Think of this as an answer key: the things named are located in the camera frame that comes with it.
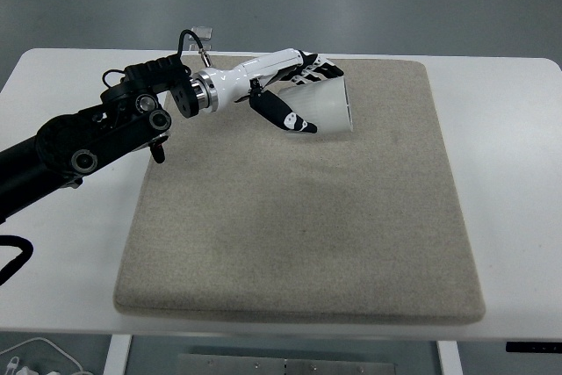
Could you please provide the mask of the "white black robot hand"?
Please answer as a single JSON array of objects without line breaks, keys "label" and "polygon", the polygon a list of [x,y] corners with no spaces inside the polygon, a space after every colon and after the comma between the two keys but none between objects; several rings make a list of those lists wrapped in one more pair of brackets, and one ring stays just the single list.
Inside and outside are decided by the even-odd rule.
[{"label": "white black robot hand", "polygon": [[232,69],[198,73],[207,112],[247,100],[252,110],[288,133],[331,133],[350,125],[344,73],[322,54],[287,48]]}]

